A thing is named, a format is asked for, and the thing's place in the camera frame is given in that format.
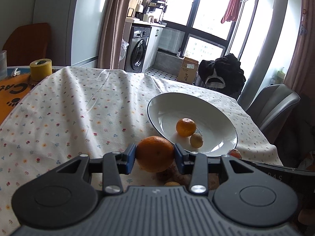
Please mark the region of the brown kiwi fruit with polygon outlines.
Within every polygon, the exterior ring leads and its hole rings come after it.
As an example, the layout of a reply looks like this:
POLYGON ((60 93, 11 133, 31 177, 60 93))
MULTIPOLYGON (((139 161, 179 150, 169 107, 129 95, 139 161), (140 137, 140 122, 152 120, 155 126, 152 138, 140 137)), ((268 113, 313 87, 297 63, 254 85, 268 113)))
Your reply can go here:
POLYGON ((199 133, 194 133, 191 137, 190 137, 190 145, 193 148, 200 148, 203 146, 203 137, 201 134, 199 133))

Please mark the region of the orange persimmon fruit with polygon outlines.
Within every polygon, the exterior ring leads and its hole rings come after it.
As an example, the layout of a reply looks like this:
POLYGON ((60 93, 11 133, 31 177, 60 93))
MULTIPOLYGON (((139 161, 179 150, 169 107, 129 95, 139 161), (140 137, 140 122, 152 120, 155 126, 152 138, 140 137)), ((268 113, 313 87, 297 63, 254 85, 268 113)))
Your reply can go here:
POLYGON ((232 149, 228 152, 228 155, 230 156, 233 156, 233 157, 236 157, 238 159, 241 159, 242 158, 242 155, 241 153, 237 150, 237 149, 232 149))

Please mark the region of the small mandarin orange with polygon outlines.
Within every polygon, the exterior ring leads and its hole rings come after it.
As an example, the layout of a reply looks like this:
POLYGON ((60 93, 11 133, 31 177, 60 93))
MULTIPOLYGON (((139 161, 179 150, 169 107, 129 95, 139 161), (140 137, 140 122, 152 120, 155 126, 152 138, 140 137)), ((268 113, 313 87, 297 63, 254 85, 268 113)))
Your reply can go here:
POLYGON ((189 137, 196 131, 196 123, 190 118, 182 118, 176 124, 176 131, 182 137, 189 137))

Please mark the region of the large orange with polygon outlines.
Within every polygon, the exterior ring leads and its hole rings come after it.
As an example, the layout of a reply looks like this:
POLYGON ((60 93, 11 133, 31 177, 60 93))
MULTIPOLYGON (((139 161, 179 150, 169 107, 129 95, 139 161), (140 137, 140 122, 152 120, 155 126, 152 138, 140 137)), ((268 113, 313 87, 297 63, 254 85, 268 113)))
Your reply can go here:
POLYGON ((159 173, 173 163, 174 147, 160 136, 146 137, 137 144, 136 159, 140 169, 149 173, 159 173))

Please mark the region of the black kitchen rack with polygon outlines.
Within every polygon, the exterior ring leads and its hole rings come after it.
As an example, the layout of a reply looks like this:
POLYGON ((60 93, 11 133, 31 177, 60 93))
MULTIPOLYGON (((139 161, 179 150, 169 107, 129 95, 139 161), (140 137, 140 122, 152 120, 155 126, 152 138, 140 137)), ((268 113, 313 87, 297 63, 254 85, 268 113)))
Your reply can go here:
POLYGON ((147 0, 144 14, 153 16, 153 22, 164 25, 163 17, 167 10, 167 0, 147 0))

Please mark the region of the white ceramic plate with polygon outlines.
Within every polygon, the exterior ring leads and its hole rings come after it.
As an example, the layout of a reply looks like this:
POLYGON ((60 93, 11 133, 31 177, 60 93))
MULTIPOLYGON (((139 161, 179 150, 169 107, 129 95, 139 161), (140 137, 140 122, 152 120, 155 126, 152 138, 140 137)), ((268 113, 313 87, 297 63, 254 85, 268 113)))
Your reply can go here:
POLYGON ((227 154, 238 143, 231 120, 215 106, 195 96, 159 94, 149 101, 147 114, 158 133, 188 152, 216 157, 227 154))

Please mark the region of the floral tablecloth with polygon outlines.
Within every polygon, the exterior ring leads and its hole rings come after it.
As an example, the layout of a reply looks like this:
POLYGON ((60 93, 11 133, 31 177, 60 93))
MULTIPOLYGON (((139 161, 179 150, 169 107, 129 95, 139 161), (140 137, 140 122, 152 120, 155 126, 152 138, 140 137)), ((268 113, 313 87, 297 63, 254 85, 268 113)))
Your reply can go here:
POLYGON ((1 123, 1 235, 19 225, 11 198, 21 185, 82 153, 101 158, 156 135, 147 105, 165 92, 196 96, 225 113, 245 160, 281 164, 277 148, 229 96, 146 74, 65 67, 33 87, 1 123))

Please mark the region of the grey leather chair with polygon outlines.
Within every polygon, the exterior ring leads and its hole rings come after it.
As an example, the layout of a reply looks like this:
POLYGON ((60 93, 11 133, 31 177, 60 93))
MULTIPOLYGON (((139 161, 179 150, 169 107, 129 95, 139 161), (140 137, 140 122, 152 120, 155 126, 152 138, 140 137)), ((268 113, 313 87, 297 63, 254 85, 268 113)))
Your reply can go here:
POLYGON ((259 92, 246 113, 272 144, 299 101, 299 95, 286 85, 270 85, 259 92))

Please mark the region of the black clothes pile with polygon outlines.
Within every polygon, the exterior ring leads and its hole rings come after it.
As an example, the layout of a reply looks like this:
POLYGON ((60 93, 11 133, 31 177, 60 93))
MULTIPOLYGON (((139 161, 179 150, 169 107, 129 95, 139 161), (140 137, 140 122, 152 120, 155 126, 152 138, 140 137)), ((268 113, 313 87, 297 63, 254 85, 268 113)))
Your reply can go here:
POLYGON ((202 60, 194 85, 237 100, 246 81, 240 65, 240 61, 232 53, 216 60, 202 60))

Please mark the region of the cardboard box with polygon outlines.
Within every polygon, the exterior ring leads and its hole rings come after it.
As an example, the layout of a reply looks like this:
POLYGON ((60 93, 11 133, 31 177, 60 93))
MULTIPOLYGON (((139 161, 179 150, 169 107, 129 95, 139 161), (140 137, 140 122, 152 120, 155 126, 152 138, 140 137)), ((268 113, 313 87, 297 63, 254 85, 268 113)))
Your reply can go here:
POLYGON ((199 62, 197 60, 184 57, 182 66, 177 76, 177 81, 186 84, 193 84, 196 78, 198 66, 199 62))

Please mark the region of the pink curtain right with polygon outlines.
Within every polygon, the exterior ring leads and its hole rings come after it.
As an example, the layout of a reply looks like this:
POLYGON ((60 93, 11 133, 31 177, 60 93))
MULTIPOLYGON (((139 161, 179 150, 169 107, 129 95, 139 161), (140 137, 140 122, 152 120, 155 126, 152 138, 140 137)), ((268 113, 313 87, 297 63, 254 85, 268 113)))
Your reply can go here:
POLYGON ((314 98, 314 0, 302 0, 298 38, 284 84, 314 98))

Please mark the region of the silver washing machine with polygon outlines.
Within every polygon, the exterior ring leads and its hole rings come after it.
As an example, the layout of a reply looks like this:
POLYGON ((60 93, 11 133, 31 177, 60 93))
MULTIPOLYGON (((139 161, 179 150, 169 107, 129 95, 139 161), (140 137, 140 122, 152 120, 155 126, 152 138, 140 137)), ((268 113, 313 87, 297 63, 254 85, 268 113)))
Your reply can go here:
POLYGON ((124 70, 126 72, 142 72, 150 33, 150 26, 131 26, 131 31, 129 35, 129 46, 127 49, 127 55, 125 57, 124 65, 124 70))

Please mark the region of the yellow tape roll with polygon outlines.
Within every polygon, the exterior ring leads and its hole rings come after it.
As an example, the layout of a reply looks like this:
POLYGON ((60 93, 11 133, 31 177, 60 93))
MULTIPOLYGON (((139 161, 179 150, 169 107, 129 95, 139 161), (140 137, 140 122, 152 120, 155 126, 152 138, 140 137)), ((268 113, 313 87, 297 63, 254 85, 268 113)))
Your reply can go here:
POLYGON ((52 74, 52 61, 50 59, 36 60, 29 66, 32 81, 40 82, 52 74))

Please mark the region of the orange cat mat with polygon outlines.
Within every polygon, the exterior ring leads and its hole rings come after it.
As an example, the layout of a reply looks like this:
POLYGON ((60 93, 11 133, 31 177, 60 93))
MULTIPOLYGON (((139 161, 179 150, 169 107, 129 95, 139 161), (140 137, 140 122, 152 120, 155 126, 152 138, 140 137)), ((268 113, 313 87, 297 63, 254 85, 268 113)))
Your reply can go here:
POLYGON ((10 76, 0 83, 0 123, 11 113, 13 108, 26 96, 34 86, 31 74, 10 76))

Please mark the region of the white counter cabinet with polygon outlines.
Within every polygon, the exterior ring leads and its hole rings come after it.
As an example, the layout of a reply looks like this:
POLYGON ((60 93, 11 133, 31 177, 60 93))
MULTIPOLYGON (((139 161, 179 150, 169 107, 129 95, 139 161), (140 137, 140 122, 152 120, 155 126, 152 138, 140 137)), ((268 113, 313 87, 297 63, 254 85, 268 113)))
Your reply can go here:
MULTIPOLYGON (((135 25, 150 26, 151 27, 151 33, 150 33, 150 36, 148 39, 145 60, 144 60, 143 69, 141 72, 141 73, 145 73, 154 64, 155 58, 157 56, 157 51, 158 51, 158 43, 160 41, 160 37, 162 35, 162 32, 163 32, 165 25, 162 25, 159 23, 141 21, 140 19, 127 17, 125 19, 123 39, 128 43, 129 43, 129 35, 130 35, 132 25, 134 25, 134 26, 135 25)), ((123 69, 124 69, 125 58, 122 60, 122 64, 123 64, 123 69)))

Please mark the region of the brown curtain left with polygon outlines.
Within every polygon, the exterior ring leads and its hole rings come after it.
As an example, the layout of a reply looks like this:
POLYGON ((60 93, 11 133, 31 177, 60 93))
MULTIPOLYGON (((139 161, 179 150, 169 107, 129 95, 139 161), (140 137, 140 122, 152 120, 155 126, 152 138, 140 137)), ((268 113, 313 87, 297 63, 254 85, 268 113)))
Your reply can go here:
POLYGON ((100 69, 118 69, 129 0, 108 0, 99 44, 100 69))

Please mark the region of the clear drinking glass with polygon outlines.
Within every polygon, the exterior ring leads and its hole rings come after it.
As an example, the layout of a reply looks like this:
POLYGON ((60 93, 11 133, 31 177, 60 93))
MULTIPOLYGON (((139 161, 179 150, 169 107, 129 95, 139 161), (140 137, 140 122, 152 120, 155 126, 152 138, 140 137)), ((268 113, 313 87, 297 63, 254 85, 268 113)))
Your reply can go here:
POLYGON ((0 52, 0 80, 3 80, 7 77, 7 51, 2 50, 0 52))

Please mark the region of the orange wooden chair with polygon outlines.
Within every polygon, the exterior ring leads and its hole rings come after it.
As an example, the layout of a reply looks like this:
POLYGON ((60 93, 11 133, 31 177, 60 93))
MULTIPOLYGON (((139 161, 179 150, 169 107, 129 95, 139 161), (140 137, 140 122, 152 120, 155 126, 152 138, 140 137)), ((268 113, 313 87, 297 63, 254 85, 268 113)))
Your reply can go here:
POLYGON ((7 66, 30 65, 33 61, 46 57, 51 40, 48 23, 35 23, 15 29, 3 46, 7 53, 7 66))

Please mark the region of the pink hanging towel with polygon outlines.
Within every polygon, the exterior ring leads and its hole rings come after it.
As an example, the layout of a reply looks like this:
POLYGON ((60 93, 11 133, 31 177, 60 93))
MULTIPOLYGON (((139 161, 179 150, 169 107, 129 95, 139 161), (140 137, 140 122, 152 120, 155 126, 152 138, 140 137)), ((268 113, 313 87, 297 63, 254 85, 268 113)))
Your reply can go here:
POLYGON ((240 6, 241 0, 230 0, 220 23, 223 24, 225 22, 236 22, 240 11, 240 6))

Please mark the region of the white refrigerator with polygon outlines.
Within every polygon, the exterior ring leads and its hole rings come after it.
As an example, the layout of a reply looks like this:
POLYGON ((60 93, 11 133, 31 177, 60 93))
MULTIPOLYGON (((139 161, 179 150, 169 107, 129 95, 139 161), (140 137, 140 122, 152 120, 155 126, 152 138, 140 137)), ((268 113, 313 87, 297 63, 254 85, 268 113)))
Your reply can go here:
POLYGON ((33 23, 48 23, 46 57, 56 66, 95 68, 109 0, 35 0, 33 23))

